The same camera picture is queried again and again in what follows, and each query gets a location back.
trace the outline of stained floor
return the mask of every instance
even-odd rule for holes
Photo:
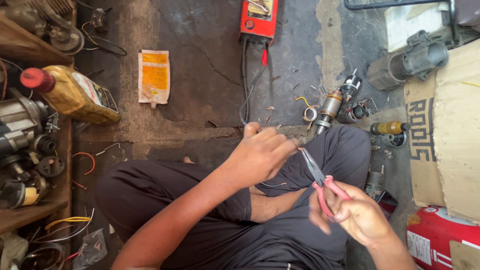
[[[96,35],[120,44],[128,55],[83,50],[76,56],[76,66],[84,74],[104,69],[91,78],[110,89],[122,120],[110,127],[91,125],[74,139],[74,151],[92,154],[119,142],[96,157],[96,167],[87,176],[84,173],[90,170],[91,161],[74,161],[74,180],[86,187],[73,190],[74,215],[84,215],[84,206],[95,207],[97,179],[123,160],[180,161],[189,156],[206,167],[218,167],[240,141],[238,110],[244,101],[238,42],[240,0],[87,3],[94,8],[113,6],[107,13],[108,31]],[[358,126],[368,131],[371,123],[406,121],[403,90],[377,91],[366,81],[368,64],[386,45],[383,12],[349,11],[341,0],[279,0],[275,40],[269,48],[267,70],[251,101],[251,120],[264,123],[270,116],[267,125],[283,123],[280,132],[305,143],[312,137],[302,119],[306,105],[294,97],[304,96],[311,105],[321,105],[320,93],[311,86],[324,86],[330,92],[358,69],[364,83],[355,99],[373,97],[380,109]],[[80,7],[78,24],[88,22],[90,16],[89,10]],[[138,103],[138,49],[168,50],[170,54],[170,98],[167,105],[155,110]],[[261,54],[259,45],[248,46],[249,83],[261,66]],[[276,110],[267,110],[269,106]],[[213,128],[208,120],[219,127]],[[408,215],[415,210],[410,152],[408,147],[393,149],[394,158],[388,160],[384,149],[372,152],[372,170],[380,171],[385,165],[385,188],[400,203],[390,223],[403,240]],[[90,229],[100,228],[104,229],[108,255],[89,268],[92,270],[108,269],[121,249],[121,242],[108,232],[107,221],[97,211]],[[72,249],[80,243],[80,237],[74,239]],[[348,269],[374,269],[365,248],[354,240],[347,248]]]

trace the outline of red plier handle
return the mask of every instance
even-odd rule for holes
[[[328,186],[335,194],[340,196],[342,200],[351,200],[350,196],[340,187],[338,187],[334,182],[333,182],[333,176],[327,175],[325,176],[325,185]],[[318,185],[318,183],[315,181],[312,184],[313,188],[318,191],[318,201],[320,202],[320,207],[322,208],[322,211],[327,214],[327,216],[330,218],[331,221],[333,220],[334,214],[332,213],[331,209],[327,205],[327,201],[325,201],[325,195],[324,195],[324,188]]]

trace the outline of pliers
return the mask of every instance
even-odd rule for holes
[[[334,214],[332,213],[331,209],[328,207],[327,202],[325,201],[324,196],[324,187],[328,186],[333,192],[335,192],[342,200],[351,200],[350,196],[340,187],[338,187],[333,182],[333,176],[327,175],[324,176],[322,171],[317,165],[317,162],[312,158],[310,153],[305,148],[299,148],[302,152],[303,157],[305,158],[305,162],[307,163],[308,169],[312,174],[315,182],[313,182],[312,187],[315,188],[318,192],[318,201],[320,202],[320,207],[322,211],[327,214],[331,221],[333,220]]]

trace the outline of small yellow bottle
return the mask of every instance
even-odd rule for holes
[[[102,125],[120,120],[110,91],[66,66],[28,68],[22,72],[20,81],[38,91],[59,113]]]
[[[391,121],[388,123],[375,123],[370,127],[370,131],[374,135],[380,134],[400,134],[403,131],[410,130],[409,123],[401,123],[399,121]]]

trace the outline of hand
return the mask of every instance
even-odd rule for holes
[[[243,140],[218,169],[228,172],[232,185],[246,188],[273,178],[299,146],[299,140],[288,140],[273,127],[260,132],[260,123],[248,123]]]
[[[359,188],[335,181],[352,198],[342,200],[328,187],[324,188],[327,205],[335,213],[335,221],[362,245],[377,248],[387,245],[397,235],[388,224],[378,204]],[[318,192],[310,195],[309,220],[326,234],[330,234],[328,217],[322,212],[318,201]]]

